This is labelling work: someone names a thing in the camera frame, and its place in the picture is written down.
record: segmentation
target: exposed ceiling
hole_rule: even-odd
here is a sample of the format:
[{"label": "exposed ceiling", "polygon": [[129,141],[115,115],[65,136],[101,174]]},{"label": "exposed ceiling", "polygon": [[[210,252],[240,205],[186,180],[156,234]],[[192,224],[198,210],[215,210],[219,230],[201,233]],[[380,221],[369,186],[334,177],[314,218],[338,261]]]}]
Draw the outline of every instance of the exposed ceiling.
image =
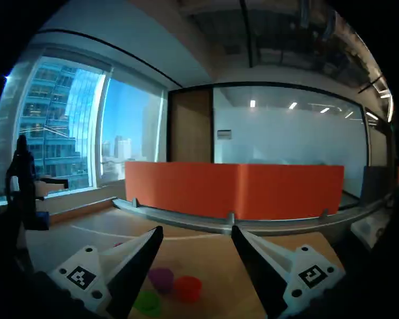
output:
[{"label": "exposed ceiling", "polygon": [[[245,0],[245,8],[240,0],[177,3],[220,61],[309,70],[357,91],[377,80],[377,98],[389,92],[366,45],[324,0]],[[391,102],[380,101],[385,114]]]}]

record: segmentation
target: skyscraper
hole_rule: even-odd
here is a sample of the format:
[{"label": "skyscraper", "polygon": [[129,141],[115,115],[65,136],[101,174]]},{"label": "skyscraper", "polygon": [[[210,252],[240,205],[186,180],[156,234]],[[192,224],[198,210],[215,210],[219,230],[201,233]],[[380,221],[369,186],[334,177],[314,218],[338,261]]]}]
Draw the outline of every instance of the skyscraper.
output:
[{"label": "skyscraper", "polygon": [[66,178],[69,189],[88,187],[90,111],[101,71],[55,61],[41,63],[31,81],[19,134],[27,137],[38,175]]},{"label": "skyscraper", "polygon": [[122,136],[117,135],[115,137],[115,141],[114,141],[114,157],[118,158],[118,142],[121,141],[123,139]]},{"label": "skyscraper", "polygon": [[102,142],[102,156],[111,156],[111,143],[109,141]]},{"label": "skyscraper", "polygon": [[131,139],[119,140],[116,145],[118,150],[118,159],[121,161],[128,160],[131,158]]}]

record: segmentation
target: wooden table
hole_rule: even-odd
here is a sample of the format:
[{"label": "wooden table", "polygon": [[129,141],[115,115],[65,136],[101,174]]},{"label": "wooden table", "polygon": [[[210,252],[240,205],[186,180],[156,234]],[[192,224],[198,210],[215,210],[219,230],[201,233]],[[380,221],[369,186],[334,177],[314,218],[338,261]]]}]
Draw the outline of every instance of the wooden table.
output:
[{"label": "wooden table", "polygon": [[[162,225],[164,240],[151,268],[168,267],[174,278],[190,275],[203,283],[201,298],[183,304],[174,295],[160,295],[160,318],[265,318],[265,312],[244,264],[229,236],[159,224],[117,208],[105,208],[81,219],[61,222],[48,232],[28,232],[27,244],[37,270],[50,271],[85,245],[99,251]],[[330,262],[343,267],[321,233],[265,237],[295,250],[312,246]],[[142,290],[153,290],[146,278]],[[129,318],[148,318],[132,309]]]}]

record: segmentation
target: orange partition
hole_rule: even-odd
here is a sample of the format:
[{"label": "orange partition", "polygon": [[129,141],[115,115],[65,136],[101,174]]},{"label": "orange partition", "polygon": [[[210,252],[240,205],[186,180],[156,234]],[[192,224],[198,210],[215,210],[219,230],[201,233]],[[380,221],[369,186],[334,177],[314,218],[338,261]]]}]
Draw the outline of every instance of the orange partition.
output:
[{"label": "orange partition", "polygon": [[226,218],[234,210],[236,165],[126,162],[126,198],[141,205]]},{"label": "orange partition", "polygon": [[126,162],[126,196],[190,215],[287,220],[335,214],[342,166]]},{"label": "orange partition", "polygon": [[286,220],[335,214],[342,197],[343,166],[238,165],[236,217]]}]

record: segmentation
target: glass wall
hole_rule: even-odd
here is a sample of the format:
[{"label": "glass wall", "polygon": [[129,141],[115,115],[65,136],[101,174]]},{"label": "glass wall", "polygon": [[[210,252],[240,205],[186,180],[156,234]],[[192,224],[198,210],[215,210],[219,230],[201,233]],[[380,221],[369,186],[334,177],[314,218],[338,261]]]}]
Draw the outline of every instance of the glass wall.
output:
[{"label": "glass wall", "polygon": [[360,108],[279,87],[214,89],[215,163],[344,166],[344,190],[359,197],[367,140]]},{"label": "glass wall", "polygon": [[27,137],[38,176],[68,179],[70,190],[93,186],[87,144],[104,77],[90,66],[41,58],[22,102],[18,131]]}]

